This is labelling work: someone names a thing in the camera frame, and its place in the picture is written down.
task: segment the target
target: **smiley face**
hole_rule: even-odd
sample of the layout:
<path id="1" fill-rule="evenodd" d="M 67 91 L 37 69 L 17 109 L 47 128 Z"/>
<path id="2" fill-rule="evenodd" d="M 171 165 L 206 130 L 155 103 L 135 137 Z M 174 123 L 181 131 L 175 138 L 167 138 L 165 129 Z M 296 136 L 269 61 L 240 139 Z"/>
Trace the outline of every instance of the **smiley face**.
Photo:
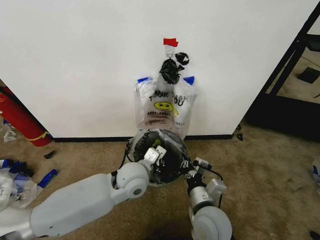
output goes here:
<path id="1" fill-rule="evenodd" d="M 172 106 L 172 104 L 168 103 L 168 102 L 156 102 L 154 104 L 154 107 L 156 109 L 164 110 L 164 111 L 173 111 L 174 110 L 174 107 Z"/>
<path id="2" fill-rule="evenodd" d="M 173 111 L 174 113 L 174 116 L 177 117 L 178 116 L 178 111 L 176 109 L 174 109 L 174 106 L 169 103 L 169 102 L 162 102 L 162 101 L 159 101 L 159 102 L 156 102 L 154 104 L 154 107 L 156 109 L 159 109 L 159 110 L 162 110 L 162 111 Z"/>

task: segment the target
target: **plastic bag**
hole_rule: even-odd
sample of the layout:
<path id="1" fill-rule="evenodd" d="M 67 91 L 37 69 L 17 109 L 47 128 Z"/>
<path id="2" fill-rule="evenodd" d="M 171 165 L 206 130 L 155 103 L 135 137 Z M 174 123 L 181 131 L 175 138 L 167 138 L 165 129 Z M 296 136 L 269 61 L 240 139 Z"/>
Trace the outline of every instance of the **plastic bag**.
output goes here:
<path id="1" fill-rule="evenodd" d="M 128 160 L 131 162 L 143 160 L 147 150 L 157 146 L 163 147 L 166 153 L 162 160 L 154 165 L 150 176 L 149 184 L 156 187 L 171 183 L 181 174 L 187 173 L 191 164 L 184 141 L 166 129 L 139 130 L 127 145 Z"/>
<path id="2" fill-rule="evenodd" d="M 31 177 L 18 173 L 13 179 L 9 205 L 25 208 L 37 197 L 37 184 Z"/>
<path id="3" fill-rule="evenodd" d="M 7 171 L 0 170 L 0 212 L 5 209 L 9 203 L 12 187 L 12 178 L 8 175 Z"/>
<path id="4" fill-rule="evenodd" d="M 136 82 L 136 124 L 139 129 L 167 129 L 184 139 L 197 97 L 195 77 L 185 76 L 186 53 L 174 55 L 174 48 L 166 46 L 166 55 L 158 74 Z"/>
<path id="5" fill-rule="evenodd" d="M 3 142 L 11 142 L 17 140 L 17 134 L 13 131 L 14 127 L 8 122 L 4 124 L 5 134 L 3 136 Z"/>

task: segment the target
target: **blue tape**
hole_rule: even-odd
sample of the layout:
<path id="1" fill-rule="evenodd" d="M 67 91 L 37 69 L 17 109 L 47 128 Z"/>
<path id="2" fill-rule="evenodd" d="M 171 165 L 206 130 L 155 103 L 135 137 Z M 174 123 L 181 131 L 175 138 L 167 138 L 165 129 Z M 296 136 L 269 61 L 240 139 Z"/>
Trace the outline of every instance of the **blue tape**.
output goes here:
<path id="1" fill-rule="evenodd" d="M 190 84 L 191 86 L 194 84 L 195 82 L 195 76 L 188 76 L 188 77 L 184 77 L 183 78 L 188 84 Z"/>
<path id="2" fill-rule="evenodd" d="M 315 165 L 313 165 L 313 174 L 319 175 L 318 169 Z"/>
<path id="3" fill-rule="evenodd" d="M 149 79 L 149 77 L 140 78 L 140 79 L 138 79 L 138 84 L 139 84 L 139 83 L 142 83 L 143 81 L 146 81 L 146 80 L 148 80 L 148 79 Z"/>
<path id="4" fill-rule="evenodd" d="M 25 173 L 27 170 L 27 163 L 22 161 L 16 161 L 9 170 L 9 173 Z"/>
<path id="5" fill-rule="evenodd" d="M 14 164 L 14 161 L 9 159 L 0 160 L 0 169 L 10 168 Z"/>
<path id="6" fill-rule="evenodd" d="M 44 176 L 44 178 L 42 178 L 42 180 L 38 183 L 38 186 L 44 189 L 57 175 L 58 171 L 56 169 L 52 169 L 47 175 Z"/>

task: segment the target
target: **red tape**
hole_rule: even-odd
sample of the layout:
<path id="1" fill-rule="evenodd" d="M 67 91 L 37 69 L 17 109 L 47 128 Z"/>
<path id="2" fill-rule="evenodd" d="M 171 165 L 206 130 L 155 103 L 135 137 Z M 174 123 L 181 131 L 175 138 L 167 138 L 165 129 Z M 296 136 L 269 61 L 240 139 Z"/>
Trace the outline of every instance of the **red tape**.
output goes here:
<path id="1" fill-rule="evenodd" d="M 163 45 L 169 45 L 172 47 L 177 47 L 178 46 L 178 41 L 176 38 L 164 38 L 163 39 Z"/>

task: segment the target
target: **crumpled plastic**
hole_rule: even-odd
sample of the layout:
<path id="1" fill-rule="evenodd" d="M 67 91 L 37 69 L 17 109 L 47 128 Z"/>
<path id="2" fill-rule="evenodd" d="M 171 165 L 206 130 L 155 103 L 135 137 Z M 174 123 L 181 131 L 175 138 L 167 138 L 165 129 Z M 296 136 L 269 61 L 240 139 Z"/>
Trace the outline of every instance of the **crumpled plastic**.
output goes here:
<path id="1" fill-rule="evenodd" d="M 130 139 L 126 152 L 128 161 L 138 162 L 144 159 L 149 148 L 161 146 L 166 150 L 162 160 L 153 168 L 149 184 L 161 186 L 168 184 L 188 172 L 191 160 L 184 141 L 173 132 L 166 129 L 143 129 Z"/>

